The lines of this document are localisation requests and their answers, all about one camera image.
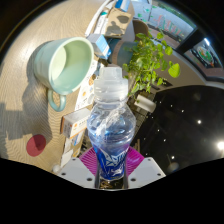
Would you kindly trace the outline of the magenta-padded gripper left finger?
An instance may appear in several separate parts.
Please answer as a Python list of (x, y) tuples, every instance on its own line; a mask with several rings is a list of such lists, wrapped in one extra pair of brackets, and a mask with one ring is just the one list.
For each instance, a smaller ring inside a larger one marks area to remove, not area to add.
[(71, 158), (58, 176), (84, 188), (95, 188), (98, 172), (97, 156), (93, 148), (78, 158)]

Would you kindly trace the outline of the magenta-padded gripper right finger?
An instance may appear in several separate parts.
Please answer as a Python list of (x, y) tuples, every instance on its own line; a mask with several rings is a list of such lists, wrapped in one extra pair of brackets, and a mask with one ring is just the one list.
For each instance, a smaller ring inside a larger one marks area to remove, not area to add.
[(142, 156), (130, 147), (125, 163), (125, 187), (134, 189), (165, 177), (164, 172), (152, 157)]

